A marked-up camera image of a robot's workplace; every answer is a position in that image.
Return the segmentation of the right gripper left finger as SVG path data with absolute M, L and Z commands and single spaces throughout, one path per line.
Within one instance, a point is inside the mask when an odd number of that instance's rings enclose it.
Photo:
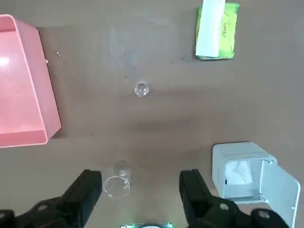
M 40 201 L 16 216 L 10 209 L 0 211 L 2 228 L 83 228 L 102 194 L 100 171 L 84 170 L 65 193 Z

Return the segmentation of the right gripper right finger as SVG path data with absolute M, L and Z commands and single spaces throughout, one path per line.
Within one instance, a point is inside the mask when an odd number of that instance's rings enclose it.
M 274 211 L 243 213 L 233 201 L 213 196 L 197 169 L 180 172 L 179 192 L 189 228 L 287 228 Z

